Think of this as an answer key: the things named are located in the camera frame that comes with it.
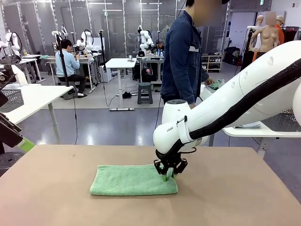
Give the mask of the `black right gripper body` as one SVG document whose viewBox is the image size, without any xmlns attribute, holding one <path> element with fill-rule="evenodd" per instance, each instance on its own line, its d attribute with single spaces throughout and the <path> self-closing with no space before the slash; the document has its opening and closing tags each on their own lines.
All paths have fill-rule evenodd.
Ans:
<svg viewBox="0 0 301 226">
<path fill-rule="evenodd" d="M 158 150 L 155 151 L 157 158 L 163 165 L 186 165 L 186 159 L 183 159 L 181 152 L 169 152 L 166 154 L 160 153 Z"/>
</svg>

